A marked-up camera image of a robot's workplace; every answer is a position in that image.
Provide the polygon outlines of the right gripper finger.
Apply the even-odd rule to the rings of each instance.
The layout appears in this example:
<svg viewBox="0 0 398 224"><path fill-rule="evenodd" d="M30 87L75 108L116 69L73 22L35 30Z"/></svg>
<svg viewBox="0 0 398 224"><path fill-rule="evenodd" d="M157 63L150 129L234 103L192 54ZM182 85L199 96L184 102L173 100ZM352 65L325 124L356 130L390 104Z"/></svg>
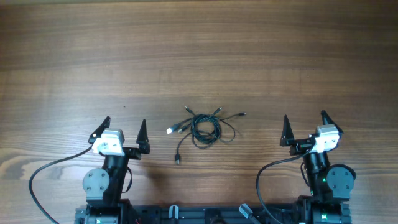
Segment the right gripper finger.
<svg viewBox="0 0 398 224"><path fill-rule="evenodd" d="M290 121L288 119L288 116L285 114L284 115L284 123L283 123L283 129L282 129L282 134L280 138L280 146L286 147L286 146L291 146L294 144L295 138L294 134L290 125Z"/></svg>
<svg viewBox="0 0 398 224"><path fill-rule="evenodd" d="M337 128L339 135L344 134L344 131L330 118L330 116L328 115L328 113L325 110L321 111L321 116L322 116L322 121L323 121L324 125L332 124Z"/></svg>

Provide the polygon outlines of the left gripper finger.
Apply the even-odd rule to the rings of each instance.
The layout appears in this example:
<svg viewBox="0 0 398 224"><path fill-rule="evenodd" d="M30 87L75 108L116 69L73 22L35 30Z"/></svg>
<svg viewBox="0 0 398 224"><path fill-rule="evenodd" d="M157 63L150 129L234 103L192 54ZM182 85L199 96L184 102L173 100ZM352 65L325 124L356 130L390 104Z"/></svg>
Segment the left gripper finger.
<svg viewBox="0 0 398 224"><path fill-rule="evenodd" d="M104 121L89 136L88 143L93 144L99 138L106 128L110 127L111 118L107 116Z"/></svg>
<svg viewBox="0 0 398 224"><path fill-rule="evenodd" d="M150 143L147 135L147 122L142 120L142 124L137 135L136 144L138 145L141 154L150 154Z"/></svg>

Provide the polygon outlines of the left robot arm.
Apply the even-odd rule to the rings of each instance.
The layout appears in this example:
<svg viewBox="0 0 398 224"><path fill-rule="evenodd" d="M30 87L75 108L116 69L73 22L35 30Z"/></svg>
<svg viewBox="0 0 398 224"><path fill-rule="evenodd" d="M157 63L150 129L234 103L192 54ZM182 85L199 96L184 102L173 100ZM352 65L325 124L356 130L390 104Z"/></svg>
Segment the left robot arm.
<svg viewBox="0 0 398 224"><path fill-rule="evenodd" d="M121 195L131 159L139 160L143 154L150 153L147 123L144 120L137 135L137 147L124 147L124 134L121 129L110 128L108 116L89 136L93 152L104 156L103 166L92 169L83 178L83 190L87 205L76 209L75 223L79 224L127 224L140 223L141 217L128 199Z"/></svg>

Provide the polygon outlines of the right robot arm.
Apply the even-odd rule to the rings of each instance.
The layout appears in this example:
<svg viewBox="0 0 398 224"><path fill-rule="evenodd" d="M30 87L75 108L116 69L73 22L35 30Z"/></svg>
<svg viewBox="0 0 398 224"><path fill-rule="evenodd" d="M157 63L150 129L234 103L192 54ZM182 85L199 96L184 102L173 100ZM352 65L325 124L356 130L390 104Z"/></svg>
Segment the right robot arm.
<svg viewBox="0 0 398 224"><path fill-rule="evenodd" d="M327 152L338 147L343 130L321 111L323 124L306 139L296 139L284 116L281 146L290 147L291 156L300 156L310 188L310 196L300 196L292 208L293 223L347 224L352 222L347 202L354 188L355 171L344 164L330 164Z"/></svg>

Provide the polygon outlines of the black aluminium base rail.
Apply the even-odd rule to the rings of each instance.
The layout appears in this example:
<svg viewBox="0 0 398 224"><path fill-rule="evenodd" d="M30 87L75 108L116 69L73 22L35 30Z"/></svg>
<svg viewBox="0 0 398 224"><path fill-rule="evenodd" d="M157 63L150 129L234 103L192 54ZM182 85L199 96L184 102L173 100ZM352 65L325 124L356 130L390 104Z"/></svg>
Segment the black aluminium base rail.
<svg viewBox="0 0 398 224"><path fill-rule="evenodd" d="M267 206L272 217L261 207L170 207L136 206L132 213L122 217L115 210L89 212L76 209L75 223L336 223L352 222L348 205L271 204Z"/></svg>

